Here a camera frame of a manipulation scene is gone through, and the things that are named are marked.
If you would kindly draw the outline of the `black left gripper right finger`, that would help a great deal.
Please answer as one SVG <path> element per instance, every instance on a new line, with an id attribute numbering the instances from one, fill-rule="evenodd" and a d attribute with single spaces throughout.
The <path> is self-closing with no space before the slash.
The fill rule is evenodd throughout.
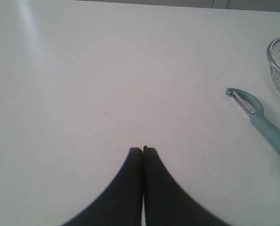
<path id="1" fill-rule="evenodd" d="M 143 180 L 146 225 L 225 225 L 178 185 L 153 147 L 143 148 Z"/>

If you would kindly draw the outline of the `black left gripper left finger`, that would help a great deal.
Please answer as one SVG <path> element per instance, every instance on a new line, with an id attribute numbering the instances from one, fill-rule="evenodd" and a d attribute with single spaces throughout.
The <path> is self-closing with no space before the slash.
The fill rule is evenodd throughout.
<path id="1" fill-rule="evenodd" d="M 65 226 L 140 226 L 142 218 L 142 150 L 129 149 L 107 188 Z"/>

